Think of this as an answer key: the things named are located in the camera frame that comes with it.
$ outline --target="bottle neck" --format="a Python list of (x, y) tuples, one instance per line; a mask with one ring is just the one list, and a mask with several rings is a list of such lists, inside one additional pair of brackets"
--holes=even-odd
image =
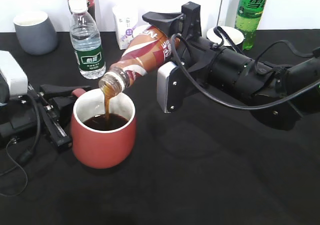
[(110, 98), (121, 93), (130, 84), (128, 74), (119, 67), (113, 67), (100, 79), (99, 88)]
[(77, 16), (77, 17), (83, 17), (83, 16), (86, 15), (87, 12), (88, 12), (88, 10), (83, 11), (83, 12), (74, 12), (74, 11), (71, 11), (72, 15), (73, 15), (73, 16)]

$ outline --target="bottle cap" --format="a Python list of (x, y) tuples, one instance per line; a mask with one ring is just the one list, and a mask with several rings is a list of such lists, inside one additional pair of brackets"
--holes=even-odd
[(69, 0), (72, 13), (81, 14), (88, 10), (87, 0)]

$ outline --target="black tablecloth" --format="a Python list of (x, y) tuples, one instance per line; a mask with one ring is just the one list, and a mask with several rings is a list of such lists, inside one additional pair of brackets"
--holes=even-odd
[[(0, 50), (10, 51), (38, 89), (41, 84), (91, 85), (83, 78), (69, 34), (58, 34), (58, 48), (47, 55), (22, 51), (14, 33), (0, 34)], [(102, 33), (106, 64), (116, 62), (113, 32)], [(277, 40), (298, 50), (320, 45), (320, 30), (258, 31), (255, 57)], [(283, 45), (264, 58), (298, 64)], [(291, 131), (271, 129), (248, 112), (215, 104), (200, 94), (172, 114), (156, 101), (156, 72), (139, 78), (125, 92), (137, 113), (131, 155), (111, 169), (78, 162), (71, 150), (58, 155), (42, 137), (25, 167), (29, 184), (18, 197), (0, 197), (1, 225), (318, 225), (320, 224), (320, 116), (303, 118)], [(232, 101), (221, 92), (217, 94)], [(13, 146), (18, 154), (32, 139)], [(0, 169), (11, 164), (0, 151)], [(0, 177), (0, 192), (18, 190), (23, 173)]]

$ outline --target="robotic arm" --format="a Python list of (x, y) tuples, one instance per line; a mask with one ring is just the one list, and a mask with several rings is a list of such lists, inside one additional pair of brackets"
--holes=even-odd
[[(40, 128), (58, 152), (70, 148), (72, 139), (63, 127), (69, 123), (76, 101), (72, 91), (79, 87), (43, 84), (38, 93), (8, 51), (0, 51), (0, 60), (0, 148), (11, 140), (23, 140), (34, 134), (37, 134), (36, 145), (39, 139), (36, 131)], [(19, 156), (20, 165), (30, 160), (30, 150)]]
[[(176, 111), (185, 97), (199, 91), (227, 107), (249, 110), (258, 121), (279, 130), (291, 130), (303, 116), (320, 112), (319, 48), (302, 54), (280, 41), (296, 55), (312, 59), (276, 66), (203, 38), (200, 5), (193, 2), (184, 4), (181, 13), (148, 12), (142, 18), (168, 37), (180, 34), (175, 36), (181, 40), (177, 51), (172, 46), (173, 58), (157, 74), (157, 100), (165, 113)], [(223, 102), (203, 89), (207, 86), (247, 106)]]

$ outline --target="cable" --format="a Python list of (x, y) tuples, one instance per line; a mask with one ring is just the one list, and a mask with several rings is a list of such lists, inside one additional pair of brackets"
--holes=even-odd
[(17, 168), (20, 168), (22, 169), (22, 171), (24, 172), (25, 174), (25, 177), (26, 177), (26, 183), (25, 183), (25, 186), (23, 188), (23, 190), (17, 194), (14, 194), (14, 195), (6, 195), (6, 194), (3, 194), (3, 193), (0, 193), (0, 195), (2, 196), (6, 196), (6, 197), (14, 197), (14, 196), (17, 196), (19, 194), (21, 194), (24, 189), (26, 188), (27, 184), (28, 184), (28, 177), (27, 177), (27, 174), (26, 172), (24, 171), (24, 169), (22, 168), (23, 165), (27, 164), (30, 159), (34, 156), (34, 153), (35, 153), (35, 150), (36, 150), (36, 147), (39, 143), (39, 139), (40, 139), (40, 133), (41, 133), (41, 117), (40, 117), (40, 112), (39, 112), (39, 109), (38, 109), (38, 105), (37, 105), (37, 102), (36, 100), (34, 99), (34, 97), (31, 95), (31, 91), (29, 90), (28, 93), (27, 93), (27, 96), (28, 98), (30, 99), (31, 101), (31, 104), (32, 104), (32, 107), (33, 107), (33, 110), (34, 110), (34, 113), (35, 113), (35, 117), (36, 117), (36, 133), (35, 133), (35, 138), (34, 138), (34, 142), (33, 142), (33, 145), (30, 147), (30, 148), (27, 148), (23, 153), (21, 153), (17, 158), (16, 160), (14, 160), (9, 152), (8, 152), (8, 146), (10, 143), (14, 142), (14, 144), (16, 144), (16, 140), (15, 139), (11, 139), (7, 146), (6, 146), (6, 153), (8, 155), (8, 157), (12, 160), (12, 162), (15, 164), (15, 166), (7, 169), (6, 171), (0, 173), (0, 177), (1, 176), (4, 176), (10, 172), (12, 172), (13, 170), (17, 169)]
[(4, 196), (4, 197), (15, 197), (15, 196), (18, 196), (18, 195), (20, 195), (20, 194), (26, 189), (26, 187), (27, 187), (27, 185), (28, 185), (28, 175), (27, 175), (26, 171), (23, 169), (23, 167), (22, 167), (19, 163), (17, 163), (17, 162), (12, 158), (12, 156), (9, 154), (9, 151), (8, 151), (9, 145), (10, 145), (11, 143), (14, 143), (14, 144), (15, 144), (16, 142), (17, 142), (16, 139), (12, 138), (12, 139), (7, 143), (7, 145), (6, 145), (6, 147), (5, 147), (5, 152), (6, 152), (7, 156), (10, 158), (10, 160), (15, 164), (16, 167), (14, 167), (14, 168), (20, 168), (20, 169), (22, 170), (22, 172), (24, 173), (25, 183), (24, 183), (23, 188), (22, 188), (19, 192), (17, 192), (17, 193), (14, 193), (14, 194), (0, 193), (0, 195), (1, 195), (1, 196)]
[(220, 1), (220, 7), (219, 7), (219, 13), (218, 13), (218, 19), (216, 20), (216, 26), (219, 24), (219, 19), (220, 19), (220, 14), (221, 14), (221, 8), (222, 8), (222, 3), (224, 0)]
[(280, 43), (284, 43), (285, 45), (288, 46), (288, 48), (291, 50), (291, 52), (296, 55), (297, 57), (300, 58), (304, 58), (304, 59), (309, 59), (309, 58), (313, 58), (315, 55), (313, 53), (302, 53), (300, 51), (298, 51), (291, 42), (289, 42), (288, 40), (279, 40), (276, 41), (274, 43), (272, 43), (271, 45), (269, 45), (259, 56), (256, 57), (255, 61), (254, 61), (254, 69), (255, 72), (259, 75), (267, 75), (269, 73), (274, 73), (277, 71), (277, 67), (272, 68), (270, 71), (263, 71), (258, 67), (258, 62), (260, 60), (260, 58), (270, 49), (272, 48), (274, 45), (276, 44), (280, 44)]
[(310, 85), (304, 87), (303, 89), (296, 91), (295, 93), (284, 97), (280, 100), (274, 101), (274, 102), (270, 102), (267, 104), (263, 104), (263, 105), (258, 105), (258, 106), (241, 106), (241, 105), (236, 105), (236, 104), (232, 104), (229, 102), (225, 102), (220, 100), (219, 98), (213, 96), (212, 94), (210, 94), (208, 91), (206, 91), (203, 87), (201, 87), (195, 80), (194, 78), (188, 73), (187, 69), (183, 66), (183, 64), (181, 63), (181, 59), (177, 53), (176, 47), (175, 47), (175, 39), (179, 38), (187, 47), (188, 42), (180, 35), (180, 34), (174, 34), (172, 35), (172, 37), (170, 38), (170, 44), (171, 44), (171, 49), (172, 49), (172, 55), (173, 58), (175, 59), (175, 61), (178, 63), (178, 66), (181, 68), (182, 72), (184, 73), (184, 75), (190, 80), (190, 82), (203, 94), (205, 95), (207, 98), (213, 100), (214, 102), (226, 106), (228, 108), (231, 109), (236, 109), (236, 110), (245, 110), (245, 111), (254, 111), (254, 110), (261, 110), (261, 109), (268, 109), (274, 106), (277, 106), (279, 104), (285, 103), (291, 99), (294, 99), (296, 97), (298, 97), (299, 95), (317, 87), (320, 85), (320, 79), (318, 79), (317, 81), (311, 83)]
[(231, 45), (231, 47), (233, 48), (234, 51), (236, 51), (238, 54), (242, 54), (245, 55), (238, 47), (237, 45), (234, 43), (234, 41), (232, 41), (232, 39), (229, 37), (229, 35), (225, 32), (225, 30), (223, 30), (222, 27), (220, 26), (216, 26), (215, 28), (213, 28), (213, 32), (215, 35), (217, 35), (219, 38), (221, 38), (221, 42), (218, 45), (213, 45), (213, 48), (219, 48), (222, 47), (224, 45), (224, 39), (222, 36), (224, 36), (224, 38), (229, 42), (229, 44)]
[(34, 152), (36, 149), (36, 146), (38, 145), (39, 139), (40, 139), (40, 133), (41, 133), (41, 118), (40, 118), (40, 112), (38, 109), (38, 105), (36, 100), (34, 99), (34, 97), (29, 93), (27, 93), (27, 96), (29, 97), (33, 109), (34, 109), (34, 113), (35, 113), (35, 117), (36, 117), (36, 133), (35, 133), (35, 139), (33, 142), (33, 145), (31, 147), (31, 152)]

